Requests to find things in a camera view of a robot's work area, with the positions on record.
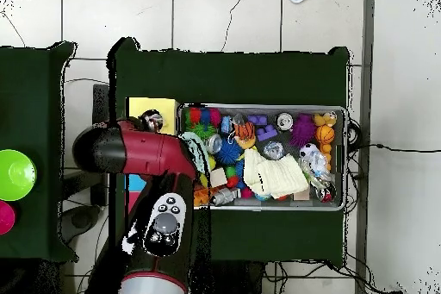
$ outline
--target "white cloth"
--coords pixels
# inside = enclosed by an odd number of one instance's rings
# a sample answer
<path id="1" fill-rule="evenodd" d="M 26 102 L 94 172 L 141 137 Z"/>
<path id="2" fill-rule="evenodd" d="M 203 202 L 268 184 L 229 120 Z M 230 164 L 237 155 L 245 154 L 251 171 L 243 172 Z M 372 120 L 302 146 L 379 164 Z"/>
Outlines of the white cloth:
<path id="1" fill-rule="evenodd" d="M 244 181 L 258 195 L 275 199 L 307 189 L 301 168 L 290 154 L 277 161 L 267 160 L 253 149 L 245 150 Z"/>

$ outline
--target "orange ball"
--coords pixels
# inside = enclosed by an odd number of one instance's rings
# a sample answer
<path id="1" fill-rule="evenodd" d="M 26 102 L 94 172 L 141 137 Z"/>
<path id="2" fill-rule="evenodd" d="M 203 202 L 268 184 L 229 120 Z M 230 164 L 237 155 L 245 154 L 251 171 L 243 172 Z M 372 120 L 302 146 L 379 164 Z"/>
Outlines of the orange ball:
<path id="1" fill-rule="evenodd" d="M 331 145 L 323 145 L 322 147 L 321 147 L 321 152 L 322 153 L 331 153 L 331 150 L 332 150 L 332 147 L 331 147 Z"/>
<path id="2" fill-rule="evenodd" d="M 327 125 L 319 126 L 315 132 L 315 138 L 317 138 L 317 141 L 324 144 L 331 143 L 334 140 L 334 136 L 334 130 Z"/>

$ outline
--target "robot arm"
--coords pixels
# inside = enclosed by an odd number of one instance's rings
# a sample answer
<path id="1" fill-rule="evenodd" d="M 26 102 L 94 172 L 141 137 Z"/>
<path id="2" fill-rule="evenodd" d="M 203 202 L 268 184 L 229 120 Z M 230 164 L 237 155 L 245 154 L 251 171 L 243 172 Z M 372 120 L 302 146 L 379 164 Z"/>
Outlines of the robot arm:
<path id="1" fill-rule="evenodd" d="M 124 238 L 131 252 L 122 252 L 121 242 L 116 258 L 108 259 L 123 264 L 118 294 L 187 294 L 196 169 L 186 145 L 128 119 L 86 129 L 73 144 L 73 156 L 88 172 L 156 177 L 134 206 L 130 236 Z"/>

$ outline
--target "pink cup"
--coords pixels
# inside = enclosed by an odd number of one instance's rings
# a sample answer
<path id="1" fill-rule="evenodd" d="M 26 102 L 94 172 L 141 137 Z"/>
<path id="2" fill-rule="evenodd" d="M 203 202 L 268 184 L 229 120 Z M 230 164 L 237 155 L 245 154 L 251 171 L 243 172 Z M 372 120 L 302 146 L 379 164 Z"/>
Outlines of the pink cup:
<path id="1" fill-rule="evenodd" d="M 12 207 L 0 200 L 0 235 L 7 234 L 14 226 L 16 213 Z"/>

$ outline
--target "dark green cloth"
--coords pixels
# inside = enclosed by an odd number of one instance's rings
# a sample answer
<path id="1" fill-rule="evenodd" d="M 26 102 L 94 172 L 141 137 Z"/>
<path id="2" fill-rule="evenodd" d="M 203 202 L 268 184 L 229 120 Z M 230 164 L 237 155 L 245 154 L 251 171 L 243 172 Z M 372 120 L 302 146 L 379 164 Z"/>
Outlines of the dark green cloth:
<path id="1" fill-rule="evenodd" d="M 9 202 L 15 226 L 0 236 L 0 258 L 68 261 L 75 253 L 59 238 L 62 199 L 62 87 L 73 43 L 48 49 L 0 47 L 0 149 L 25 153 L 37 180 L 23 199 Z"/>
<path id="2" fill-rule="evenodd" d="M 126 97 L 179 103 L 346 105 L 349 53 L 141 52 L 131 38 L 112 48 L 116 115 Z M 123 177 L 117 179 L 116 224 L 123 221 Z M 225 211 L 212 214 L 214 260 L 330 260 L 342 264 L 343 212 Z"/>

